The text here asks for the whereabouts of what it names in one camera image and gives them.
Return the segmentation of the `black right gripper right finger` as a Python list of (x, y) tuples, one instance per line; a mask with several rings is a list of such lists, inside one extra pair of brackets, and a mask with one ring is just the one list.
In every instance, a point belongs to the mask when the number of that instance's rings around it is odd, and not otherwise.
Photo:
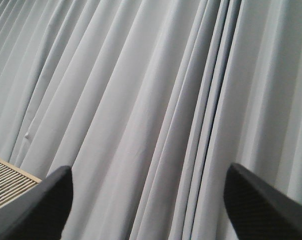
[(223, 199), (238, 239), (302, 240), (302, 205), (244, 166), (230, 165)]

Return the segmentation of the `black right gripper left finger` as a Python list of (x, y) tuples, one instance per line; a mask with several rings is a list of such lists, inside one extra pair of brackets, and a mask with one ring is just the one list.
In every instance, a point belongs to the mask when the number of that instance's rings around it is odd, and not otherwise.
[(70, 166), (0, 208), (0, 240), (59, 240), (73, 202)]

